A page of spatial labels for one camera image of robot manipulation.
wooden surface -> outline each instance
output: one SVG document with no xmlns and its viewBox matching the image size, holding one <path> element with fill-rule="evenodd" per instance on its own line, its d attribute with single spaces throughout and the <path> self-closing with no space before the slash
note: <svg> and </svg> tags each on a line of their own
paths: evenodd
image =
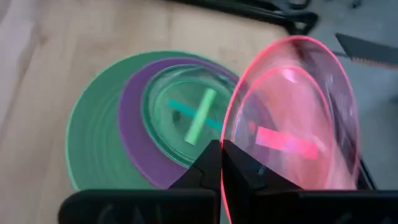
<svg viewBox="0 0 398 224">
<path fill-rule="evenodd" d="M 68 114 L 104 67 L 176 49 L 241 73 L 281 27 L 156 0 L 0 0 L 0 223 L 56 223 Z"/>
</svg>

